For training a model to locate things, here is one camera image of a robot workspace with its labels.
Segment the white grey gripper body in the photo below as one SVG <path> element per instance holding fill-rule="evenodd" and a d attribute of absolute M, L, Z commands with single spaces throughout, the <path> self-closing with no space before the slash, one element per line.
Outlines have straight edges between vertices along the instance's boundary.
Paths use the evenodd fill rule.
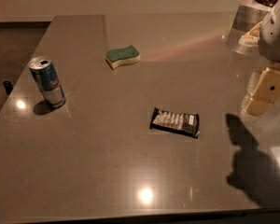
<path fill-rule="evenodd" d="M 280 63 L 280 0 L 264 17 L 259 30 L 259 54 Z"/>

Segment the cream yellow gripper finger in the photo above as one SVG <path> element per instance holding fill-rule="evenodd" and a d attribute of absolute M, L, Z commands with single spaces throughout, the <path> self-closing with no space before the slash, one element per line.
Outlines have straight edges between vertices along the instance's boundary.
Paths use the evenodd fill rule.
<path fill-rule="evenodd" d="M 280 98 L 280 63 L 269 63 L 252 73 L 247 85 L 245 112 L 263 115 Z"/>

